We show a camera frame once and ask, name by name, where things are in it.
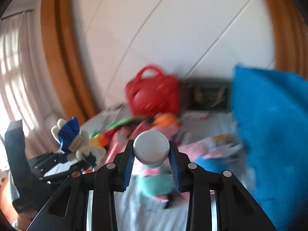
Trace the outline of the white blue plush toy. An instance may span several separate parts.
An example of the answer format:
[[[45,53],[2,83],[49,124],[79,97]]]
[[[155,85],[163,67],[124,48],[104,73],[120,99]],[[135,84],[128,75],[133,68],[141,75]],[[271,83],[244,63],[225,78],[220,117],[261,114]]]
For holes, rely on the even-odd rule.
[[[92,167],[96,167],[106,155],[104,147],[90,144],[88,131],[80,130],[77,117],[69,121],[60,118],[52,127],[51,133],[59,143],[61,163],[85,160]]]

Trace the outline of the white round cap bottle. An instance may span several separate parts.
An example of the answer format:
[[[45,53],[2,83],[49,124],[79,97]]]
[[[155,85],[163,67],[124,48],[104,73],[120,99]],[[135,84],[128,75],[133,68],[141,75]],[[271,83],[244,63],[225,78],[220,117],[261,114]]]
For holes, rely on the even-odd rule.
[[[137,160],[147,168],[157,168],[169,155],[170,144],[167,137],[154,130],[139,134],[133,142],[133,152]]]

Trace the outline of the teal pink plush doll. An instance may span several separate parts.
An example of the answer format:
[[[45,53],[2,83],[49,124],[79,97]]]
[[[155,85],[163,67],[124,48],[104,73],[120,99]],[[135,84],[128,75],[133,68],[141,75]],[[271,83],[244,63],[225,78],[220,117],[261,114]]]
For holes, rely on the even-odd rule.
[[[181,196],[186,201],[189,199],[189,193],[176,191],[171,171],[165,168],[142,166],[138,172],[137,181],[141,194],[148,199],[161,202],[164,209],[172,207],[177,196]]]

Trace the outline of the beige window curtain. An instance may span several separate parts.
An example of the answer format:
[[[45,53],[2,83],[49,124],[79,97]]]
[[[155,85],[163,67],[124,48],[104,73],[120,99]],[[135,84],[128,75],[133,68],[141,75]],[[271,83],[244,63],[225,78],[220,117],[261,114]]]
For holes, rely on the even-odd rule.
[[[1,139],[21,120],[26,155],[58,151],[51,128],[64,116],[43,53],[39,13],[25,10],[1,19]]]

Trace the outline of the blue plastic storage bin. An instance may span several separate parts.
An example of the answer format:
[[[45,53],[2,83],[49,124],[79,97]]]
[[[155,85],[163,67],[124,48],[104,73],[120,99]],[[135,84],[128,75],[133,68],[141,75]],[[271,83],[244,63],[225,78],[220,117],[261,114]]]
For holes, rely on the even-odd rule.
[[[278,230],[307,230],[307,80],[238,65],[231,102],[253,197]]]

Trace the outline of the orange plush ball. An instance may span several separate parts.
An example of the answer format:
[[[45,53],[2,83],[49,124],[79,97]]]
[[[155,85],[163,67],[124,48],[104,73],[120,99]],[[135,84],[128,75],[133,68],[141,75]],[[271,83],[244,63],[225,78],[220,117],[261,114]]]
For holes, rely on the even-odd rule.
[[[158,114],[153,121],[153,126],[168,127],[171,125],[180,126],[177,116],[173,113]]]

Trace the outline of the red handbag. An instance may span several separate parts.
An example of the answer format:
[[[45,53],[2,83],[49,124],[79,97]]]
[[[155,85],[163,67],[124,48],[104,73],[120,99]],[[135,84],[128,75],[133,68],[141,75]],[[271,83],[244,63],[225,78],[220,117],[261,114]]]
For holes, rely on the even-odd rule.
[[[133,115],[180,114],[179,82],[156,65],[142,68],[125,86],[125,94]]]

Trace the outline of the dark picture frame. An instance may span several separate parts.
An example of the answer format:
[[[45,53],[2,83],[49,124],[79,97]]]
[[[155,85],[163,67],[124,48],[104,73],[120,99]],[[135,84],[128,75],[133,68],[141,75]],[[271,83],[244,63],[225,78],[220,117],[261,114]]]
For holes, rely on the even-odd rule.
[[[231,82],[210,78],[184,80],[181,87],[183,108],[192,111],[230,112]]]

